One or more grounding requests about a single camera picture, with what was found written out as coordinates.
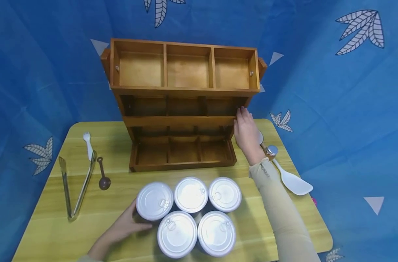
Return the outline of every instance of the white fork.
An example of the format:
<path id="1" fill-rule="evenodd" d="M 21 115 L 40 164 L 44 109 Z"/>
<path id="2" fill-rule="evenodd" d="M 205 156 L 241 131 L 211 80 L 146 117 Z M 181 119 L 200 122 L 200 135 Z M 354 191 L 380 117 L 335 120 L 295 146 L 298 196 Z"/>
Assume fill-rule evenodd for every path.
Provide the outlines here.
<path id="1" fill-rule="evenodd" d="M 91 161 L 91 157 L 93 155 L 93 147 L 91 146 L 91 143 L 90 143 L 90 139 L 91 139 L 90 133 L 85 132 L 83 138 L 87 143 L 88 159 Z"/>

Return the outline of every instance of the blue backdrop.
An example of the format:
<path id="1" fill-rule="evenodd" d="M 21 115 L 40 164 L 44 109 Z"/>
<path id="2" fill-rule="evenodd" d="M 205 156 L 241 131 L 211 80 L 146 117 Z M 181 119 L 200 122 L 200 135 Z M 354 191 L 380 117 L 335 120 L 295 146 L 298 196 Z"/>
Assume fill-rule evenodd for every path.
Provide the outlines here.
<path id="1" fill-rule="evenodd" d="M 322 261 L 398 261 L 398 0 L 0 0 L 0 261 L 69 127 L 121 120 L 111 37 L 257 47 L 270 66 L 250 110 L 314 185 Z"/>

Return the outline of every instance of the metal tongs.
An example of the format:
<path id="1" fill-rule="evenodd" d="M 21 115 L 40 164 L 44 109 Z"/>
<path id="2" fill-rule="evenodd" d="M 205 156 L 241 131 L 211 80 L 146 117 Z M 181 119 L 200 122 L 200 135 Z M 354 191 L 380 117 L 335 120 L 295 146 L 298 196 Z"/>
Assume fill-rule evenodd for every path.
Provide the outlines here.
<path id="1" fill-rule="evenodd" d="M 91 163 L 88 169 L 87 176 L 85 177 L 84 184 L 82 185 L 81 192 L 79 193 L 78 201 L 76 202 L 74 212 L 72 212 L 72 208 L 70 206 L 70 197 L 69 197 L 69 187 L 67 183 L 67 173 L 66 173 L 66 162 L 62 157 L 59 157 L 59 165 L 60 170 L 62 172 L 62 179 L 63 179 L 63 188 L 65 191 L 65 201 L 66 201 L 66 210 L 67 210 L 67 217 L 68 221 L 74 221 L 79 213 L 79 209 L 82 204 L 82 199 L 84 198 L 85 191 L 87 190 L 88 182 L 90 181 L 91 175 L 93 174 L 95 162 L 97 160 L 97 152 L 93 151 L 91 155 Z"/>

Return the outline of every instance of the hand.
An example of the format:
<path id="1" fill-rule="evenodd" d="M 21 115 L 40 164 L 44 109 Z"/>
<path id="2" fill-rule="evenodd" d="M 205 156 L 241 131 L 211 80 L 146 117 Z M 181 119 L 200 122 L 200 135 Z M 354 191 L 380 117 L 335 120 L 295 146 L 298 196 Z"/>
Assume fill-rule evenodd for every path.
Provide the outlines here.
<path id="1" fill-rule="evenodd" d="M 119 216 L 113 225 L 105 232 L 116 243 L 127 238 L 130 234 L 152 228 L 152 224 L 140 224 L 133 221 L 136 199 Z"/>
<path id="2" fill-rule="evenodd" d="M 241 107 L 237 110 L 237 119 L 234 120 L 234 136 L 250 166 L 259 163 L 266 157 L 259 145 L 259 130 L 247 108 Z"/>
<path id="3" fill-rule="evenodd" d="M 113 225 L 94 243 L 88 251 L 91 259 L 103 261 L 108 251 L 114 243 L 127 238 L 130 234 L 145 229 L 150 229 L 151 224 L 137 224 L 133 221 L 133 212 L 136 207 L 136 199 L 130 206 L 119 216 Z"/>

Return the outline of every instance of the white spatula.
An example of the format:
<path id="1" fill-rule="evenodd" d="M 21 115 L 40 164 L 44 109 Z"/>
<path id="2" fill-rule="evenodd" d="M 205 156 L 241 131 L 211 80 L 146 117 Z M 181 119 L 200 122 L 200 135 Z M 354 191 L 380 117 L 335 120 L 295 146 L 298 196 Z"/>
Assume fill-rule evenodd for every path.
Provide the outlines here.
<path id="1" fill-rule="evenodd" d="M 280 171 L 280 176 L 282 179 L 283 184 L 287 187 L 292 193 L 298 196 L 303 196 L 311 192 L 314 187 L 311 184 L 305 182 L 300 177 L 295 176 L 294 174 L 285 171 L 277 162 L 276 159 L 272 161 L 275 166 Z"/>

